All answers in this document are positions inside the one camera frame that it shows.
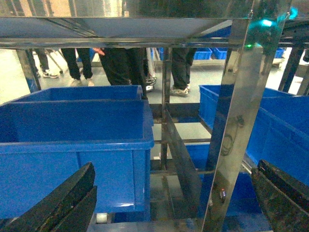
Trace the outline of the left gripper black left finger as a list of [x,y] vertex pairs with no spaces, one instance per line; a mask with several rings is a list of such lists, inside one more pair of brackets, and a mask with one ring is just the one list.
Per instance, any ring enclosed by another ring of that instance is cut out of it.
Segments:
[[82,166],[2,232],[85,232],[97,202],[95,168]]

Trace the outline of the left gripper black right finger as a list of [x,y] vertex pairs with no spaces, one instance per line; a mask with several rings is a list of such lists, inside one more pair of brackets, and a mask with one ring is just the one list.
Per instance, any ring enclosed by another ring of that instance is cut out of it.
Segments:
[[309,230],[309,187],[266,160],[251,174],[257,201],[274,232]]

